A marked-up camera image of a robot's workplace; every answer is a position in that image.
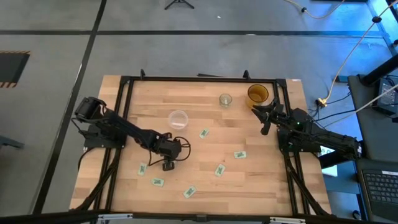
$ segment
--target gray concrete floor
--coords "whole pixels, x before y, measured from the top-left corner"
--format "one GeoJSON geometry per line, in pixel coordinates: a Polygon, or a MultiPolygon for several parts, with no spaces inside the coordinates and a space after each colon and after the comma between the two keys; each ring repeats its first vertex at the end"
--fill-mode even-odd
{"type": "MultiPolygon", "coordinates": [[[[164,11],[169,2],[166,0],[108,1],[100,30],[365,31],[372,18],[363,3],[344,4],[332,16],[316,21],[300,15],[283,0],[189,1],[195,10],[177,4],[164,11]]],[[[316,15],[337,4],[297,2],[316,15]]],[[[385,2],[372,3],[379,7],[385,2]]],[[[99,4],[100,0],[1,0],[0,29],[91,30],[99,4]]],[[[396,26],[396,22],[386,21],[386,27],[396,26]]],[[[248,69],[252,77],[302,79],[308,107],[313,108],[315,99],[326,96],[334,74],[358,40],[314,36],[101,35],[95,40],[77,102],[98,94],[103,75],[138,75],[143,68],[148,76],[193,77],[209,73],[240,77],[248,69]]],[[[0,216],[30,212],[87,41],[87,35],[0,35],[0,50],[32,51],[18,86],[0,89],[0,134],[26,144],[21,151],[10,147],[0,151],[0,216]]],[[[367,37],[348,60],[342,75],[368,73],[389,57],[391,53],[383,39],[367,37]]],[[[342,98],[347,92],[346,84],[338,83],[331,100],[342,98]]],[[[321,110],[320,116],[351,109],[352,100],[347,98],[321,110]]],[[[361,138],[355,116],[330,126],[330,130],[361,138]]],[[[83,138],[70,126],[44,212],[68,209],[82,145],[83,138]]],[[[345,211],[357,209],[355,198],[342,202],[338,193],[329,196],[333,213],[340,217],[346,217],[346,212],[336,209],[343,206],[341,203],[345,211]]]]}

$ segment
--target tripod stand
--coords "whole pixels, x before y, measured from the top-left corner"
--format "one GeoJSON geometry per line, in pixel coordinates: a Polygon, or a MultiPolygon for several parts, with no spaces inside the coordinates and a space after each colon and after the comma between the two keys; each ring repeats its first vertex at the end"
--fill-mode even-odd
{"type": "Polygon", "coordinates": [[[173,0],[168,6],[166,6],[166,8],[164,8],[164,10],[167,10],[172,4],[174,3],[185,3],[187,4],[191,9],[194,9],[195,7],[193,7],[191,4],[189,4],[186,0],[173,0]]]}

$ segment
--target laptop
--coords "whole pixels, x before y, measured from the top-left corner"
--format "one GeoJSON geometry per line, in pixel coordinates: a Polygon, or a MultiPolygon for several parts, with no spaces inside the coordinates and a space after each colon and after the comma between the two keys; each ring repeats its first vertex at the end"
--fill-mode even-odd
{"type": "Polygon", "coordinates": [[[398,162],[356,162],[361,195],[370,221],[398,223],[398,162]]]}

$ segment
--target yellow black warning tape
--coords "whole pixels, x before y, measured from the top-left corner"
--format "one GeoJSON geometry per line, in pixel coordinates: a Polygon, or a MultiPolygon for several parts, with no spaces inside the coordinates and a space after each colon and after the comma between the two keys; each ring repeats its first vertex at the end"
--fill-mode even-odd
{"type": "Polygon", "coordinates": [[[0,50],[0,54],[30,54],[30,50],[0,50]]]}
{"type": "Polygon", "coordinates": [[[0,88],[14,88],[15,86],[17,86],[17,83],[0,82],[0,88]]]}

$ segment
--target laptop keyboard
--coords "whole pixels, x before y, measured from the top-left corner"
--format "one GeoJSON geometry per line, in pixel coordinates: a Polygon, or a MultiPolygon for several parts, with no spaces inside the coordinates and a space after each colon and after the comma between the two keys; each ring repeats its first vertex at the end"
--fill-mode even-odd
{"type": "Polygon", "coordinates": [[[398,175],[381,174],[379,170],[363,172],[371,201],[398,204],[398,175]]]}

